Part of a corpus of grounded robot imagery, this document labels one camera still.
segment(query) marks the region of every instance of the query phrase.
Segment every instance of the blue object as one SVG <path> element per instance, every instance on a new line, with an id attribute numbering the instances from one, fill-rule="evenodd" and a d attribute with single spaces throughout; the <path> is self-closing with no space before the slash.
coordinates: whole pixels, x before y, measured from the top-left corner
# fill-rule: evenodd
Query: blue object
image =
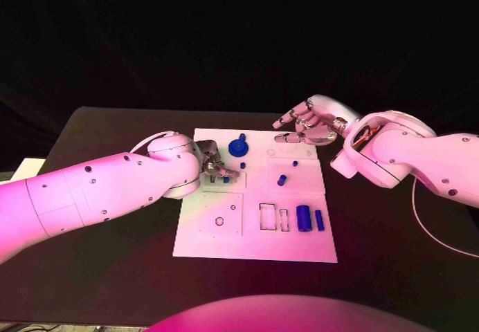
<path id="1" fill-rule="evenodd" d="M 297 217 L 297 230 L 300 232 L 312 231 L 312 216 L 309 213 L 309 206 L 296 206 L 296 217 Z"/>
<path id="2" fill-rule="evenodd" d="M 286 181 L 287 181 L 287 176 L 283 174 L 280 176 L 280 180 L 277 181 L 277 185 L 283 186 Z"/>
<path id="3" fill-rule="evenodd" d="M 322 212 L 319 210 L 314 211 L 314 217 L 316 217 L 317 230 L 325 230 L 325 223 L 322 222 Z"/>
<path id="4" fill-rule="evenodd" d="M 247 136 L 241 134 L 239 139 L 229 142 L 228 152 L 234 157 L 242 157 L 248 153 L 249 147 L 245 140 Z"/>

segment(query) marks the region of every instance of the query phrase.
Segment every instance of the white foam board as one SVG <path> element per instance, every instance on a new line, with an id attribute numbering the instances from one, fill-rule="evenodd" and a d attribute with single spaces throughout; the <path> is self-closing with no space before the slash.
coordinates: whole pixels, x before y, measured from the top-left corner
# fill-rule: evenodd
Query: white foam board
<path id="1" fill-rule="evenodd" d="M 237 158 L 228 153 L 228 143 L 241 133 L 249 150 Z M 216 141 L 225 166 L 239 171 L 241 177 L 212 183 L 211 177 L 200 175 L 202 187 L 183 199 L 173 256 L 338 263 L 316 147 L 275 143 L 278 133 L 195 130 L 195 140 Z M 281 174 L 287 175 L 283 187 L 277 185 Z M 261 229 L 260 204 L 274 204 L 275 230 Z M 312 232 L 297 230 L 297 205 L 310 208 Z M 287 210 L 288 232 L 281 231 L 280 210 Z M 322 210 L 325 231 L 317 230 L 314 210 Z"/>

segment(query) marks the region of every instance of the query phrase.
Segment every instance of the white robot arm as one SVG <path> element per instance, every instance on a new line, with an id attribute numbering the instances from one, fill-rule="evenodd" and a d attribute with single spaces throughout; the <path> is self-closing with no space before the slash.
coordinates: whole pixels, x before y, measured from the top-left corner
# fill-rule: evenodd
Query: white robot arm
<path id="1" fill-rule="evenodd" d="M 427 125 L 398 111 L 363 118 L 323 95 L 312 96 L 275 121 L 296 120 L 296 133 L 277 142 L 329 144 L 340 135 L 343 149 L 332 167 L 350 178 L 356 172 L 376 185 L 392 188 L 413 174 L 438 196 L 479 208 L 479 136 L 436 136 Z"/>
<path id="2" fill-rule="evenodd" d="M 199 173 L 238 177 L 225 169 L 215 141 L 193 142 L 172 131 L 147 138 L 147 156 L 115 154 L 0 186 L 0 263 L 49 237 L 108 221 L 154 203 L 183 198 Z"/>

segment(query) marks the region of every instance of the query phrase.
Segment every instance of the table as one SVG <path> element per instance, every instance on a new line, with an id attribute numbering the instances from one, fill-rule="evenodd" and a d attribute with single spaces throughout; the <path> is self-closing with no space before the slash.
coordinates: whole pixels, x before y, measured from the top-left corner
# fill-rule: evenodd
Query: table
<path id="1" fill-rule="evenodd" d="M 128 151 L 160 131 L 192 137 L 195 127 L 270 130 L 277 118 L 82 107 L 40 173 Z M 338 264 L 173 257 L 182 202 L 160 199 L 114 221 L 29 247 L 0 265 L 0 320 L 150 326 L 200 304 L 280 293 L 348 300 L 438 331 L 479 329 L 479 260 L 443 248 L 420 229 L 413 177 L 387 190 L 359 175 L 348 180 L 329 167 L 340 144 L 317 150 Z M 431 233 L 479 252 L 479 231 L 464 207 L 423 185 L 415 190 Z"/>

